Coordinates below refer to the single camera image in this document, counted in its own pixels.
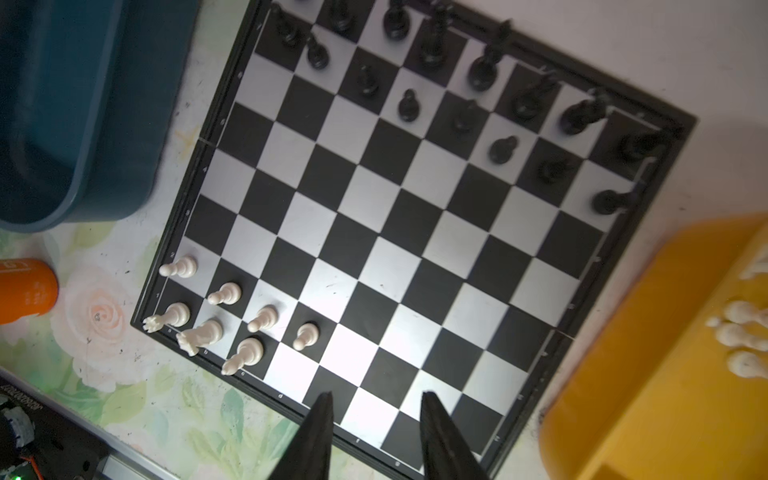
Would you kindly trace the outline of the orange pill bottle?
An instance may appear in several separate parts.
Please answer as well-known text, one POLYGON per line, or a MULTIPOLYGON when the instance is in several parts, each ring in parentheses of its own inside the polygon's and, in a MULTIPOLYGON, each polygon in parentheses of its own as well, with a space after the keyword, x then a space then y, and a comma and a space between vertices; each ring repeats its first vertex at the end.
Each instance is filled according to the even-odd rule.
POLYGON ((0 277, 2 325, 48 313, 57 301, 56 275, 42 260, 2 259, 0 277))

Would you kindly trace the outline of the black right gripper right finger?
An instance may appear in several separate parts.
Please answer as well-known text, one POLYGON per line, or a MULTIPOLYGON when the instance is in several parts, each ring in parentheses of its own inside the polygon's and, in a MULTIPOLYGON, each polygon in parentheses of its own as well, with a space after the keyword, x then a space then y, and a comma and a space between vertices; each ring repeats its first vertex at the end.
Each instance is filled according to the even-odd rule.
POLYGON ((422 394, 420 439, 426 479, 488 479, 437 394, 422 394))

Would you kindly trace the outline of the white pawn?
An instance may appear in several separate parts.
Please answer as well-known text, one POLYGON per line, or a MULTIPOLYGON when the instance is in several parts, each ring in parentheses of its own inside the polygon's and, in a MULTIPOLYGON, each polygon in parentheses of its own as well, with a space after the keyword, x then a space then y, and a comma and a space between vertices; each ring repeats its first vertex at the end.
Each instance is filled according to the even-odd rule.
POLYGON ((190 278, 197 272, 197 262, 191 256, 182 256, 177 260, 163 264, 159 267, 158 274, 163 277, 190 278))
POLYGON ((224 283, 218 290, 210 293, 206 300, 211 305, 232 305, 242 297, 242 290, 235 282, 224 283))
POLYGON ((301 325, 297 330, 297 336, 294 339, 292 346, 297 351, 302 351, 305 348, 314 345, 320 336, 320 330, 318 326, 312 322, 307 322, 301 325))
POLYGON ((278 311, 274 306, 267 305, 257 312, 256 317, 247 323, 246 328, 249 332, 268 330, 275 326, 278 321, 278 311))

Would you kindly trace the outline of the black and white chessboard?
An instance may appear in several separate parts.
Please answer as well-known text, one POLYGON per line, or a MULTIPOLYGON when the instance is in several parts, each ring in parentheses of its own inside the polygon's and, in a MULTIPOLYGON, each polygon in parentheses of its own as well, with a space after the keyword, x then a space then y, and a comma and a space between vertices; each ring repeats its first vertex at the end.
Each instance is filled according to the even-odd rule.
POLYGON ((253 1, 131 323, 178 351, 217 319, 195 364, 297 422, 331 392, 335 443, 401 479, 432 391, 492 475, 695 123, 449 1, 253 1))

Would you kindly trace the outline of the white knight piece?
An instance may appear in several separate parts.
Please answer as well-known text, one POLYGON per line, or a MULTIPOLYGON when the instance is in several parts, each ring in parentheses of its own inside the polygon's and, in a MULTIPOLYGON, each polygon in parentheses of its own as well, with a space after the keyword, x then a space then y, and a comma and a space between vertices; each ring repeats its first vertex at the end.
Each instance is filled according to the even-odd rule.
POLYGON ((223 337, 222 324, 215 318, 207 320, 198 327, 182 331, 176 335, 179 348, 189 357, 196 356, 201 349, 217 343, 223 337))

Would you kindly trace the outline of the yellow plastic tray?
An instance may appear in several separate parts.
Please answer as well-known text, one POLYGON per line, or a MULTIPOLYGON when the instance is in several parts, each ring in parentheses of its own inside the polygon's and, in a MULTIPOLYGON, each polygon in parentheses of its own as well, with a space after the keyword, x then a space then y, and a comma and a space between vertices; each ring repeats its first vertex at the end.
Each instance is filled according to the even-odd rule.
POLYGON ((767 475, 767 217, 656 253, 547 411, 552 479, 767 475))

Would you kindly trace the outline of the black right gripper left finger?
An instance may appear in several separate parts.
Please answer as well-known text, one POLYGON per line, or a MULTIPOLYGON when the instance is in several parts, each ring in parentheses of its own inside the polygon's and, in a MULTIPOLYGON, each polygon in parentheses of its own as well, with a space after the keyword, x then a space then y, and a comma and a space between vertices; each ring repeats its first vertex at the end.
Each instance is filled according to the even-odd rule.
POLYGON ((272 470, 269 480, 329 479, 333 413, 332 393, 321 393, 272 470))

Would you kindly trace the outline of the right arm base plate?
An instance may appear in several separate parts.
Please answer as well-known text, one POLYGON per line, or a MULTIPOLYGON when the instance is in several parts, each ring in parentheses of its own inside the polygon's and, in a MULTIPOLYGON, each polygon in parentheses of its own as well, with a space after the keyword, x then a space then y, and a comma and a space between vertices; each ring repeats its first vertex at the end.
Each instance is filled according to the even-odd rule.
POLYGON ((3 479, 94 479, 108 457, 98 436, 1 379, 3 479))

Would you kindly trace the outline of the teal plastic bin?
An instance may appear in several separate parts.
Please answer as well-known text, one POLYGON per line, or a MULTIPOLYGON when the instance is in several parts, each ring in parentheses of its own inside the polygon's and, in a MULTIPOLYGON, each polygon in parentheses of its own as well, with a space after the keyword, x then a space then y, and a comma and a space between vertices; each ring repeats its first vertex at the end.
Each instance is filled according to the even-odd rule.
POLYGON ((1 226, 34 233, 149 198, 200 5, 1 5, 1 226))

